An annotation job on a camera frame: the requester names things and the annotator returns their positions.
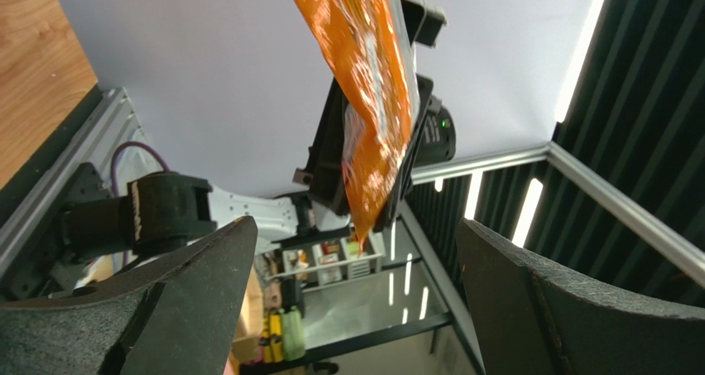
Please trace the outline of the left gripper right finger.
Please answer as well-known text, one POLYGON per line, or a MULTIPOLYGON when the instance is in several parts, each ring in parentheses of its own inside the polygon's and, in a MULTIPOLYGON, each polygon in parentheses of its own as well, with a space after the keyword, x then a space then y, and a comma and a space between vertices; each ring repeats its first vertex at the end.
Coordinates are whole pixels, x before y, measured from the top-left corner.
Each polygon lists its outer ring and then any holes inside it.
POLYGON ((702 308, 585 276, 473 220, 456 246, 486 373, 703 373, 702 308))

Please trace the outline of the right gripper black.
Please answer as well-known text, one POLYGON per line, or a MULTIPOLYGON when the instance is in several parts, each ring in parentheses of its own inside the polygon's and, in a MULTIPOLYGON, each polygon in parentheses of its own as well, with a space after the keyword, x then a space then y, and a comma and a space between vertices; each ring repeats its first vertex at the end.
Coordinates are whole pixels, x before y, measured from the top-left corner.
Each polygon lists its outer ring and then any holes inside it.
MULTIPOLYGON (((374 225, 375 233, 390 227, 396 219, 397 207, 413 185, 412 170, 450 161, 456 152, 453 119, 442 101, 434 95, 434 81, 420 74, 415 77, 420 94, 420 111, 395 184, 374 225)), ((309 147, 306 166, 296 170, 294 176, 294 182, 309 187, 311 200, 339 216, 350 214, 342 172, 343 119, 347 105, 345 94, 338 81, 333 79, 314 141, 309 147)))

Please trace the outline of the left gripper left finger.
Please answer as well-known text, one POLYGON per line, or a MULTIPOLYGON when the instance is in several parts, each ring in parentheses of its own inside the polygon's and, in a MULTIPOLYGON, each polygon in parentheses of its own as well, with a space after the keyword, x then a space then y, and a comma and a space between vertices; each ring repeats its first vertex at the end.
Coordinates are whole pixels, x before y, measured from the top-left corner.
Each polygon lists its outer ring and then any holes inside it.
POLYGON ((241 217, 67 296, 2 304, 2 373, 222 373, 257 234, 241 217))

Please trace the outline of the orange razor bag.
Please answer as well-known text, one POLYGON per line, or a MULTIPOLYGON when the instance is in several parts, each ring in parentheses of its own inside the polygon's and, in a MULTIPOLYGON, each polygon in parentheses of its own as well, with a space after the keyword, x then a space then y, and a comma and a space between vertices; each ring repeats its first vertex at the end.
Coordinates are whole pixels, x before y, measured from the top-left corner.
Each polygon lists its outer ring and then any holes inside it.
POLYGON ((347 98, 342 177, 363 247, 408 151, 420 96, 400 0, 294 0, 347 98))

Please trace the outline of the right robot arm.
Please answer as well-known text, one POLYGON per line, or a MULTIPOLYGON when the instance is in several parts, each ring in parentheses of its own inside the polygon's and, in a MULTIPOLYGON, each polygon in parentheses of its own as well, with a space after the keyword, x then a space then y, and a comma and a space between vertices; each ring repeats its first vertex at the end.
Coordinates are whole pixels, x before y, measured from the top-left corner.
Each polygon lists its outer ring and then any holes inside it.
POLYGON ((346 233, 352 224, 339 159, 351 105, 332 84, 305 167, 294 180, 305 190, 258 199, 218 190, 204 179, 157 171, 127 184, 123 196, 72 200, 56 217, 58 236, 75 262, 130 252, 141 259, 182 248, 242 216, 257 221, 267 241, 304 243, 346 233))

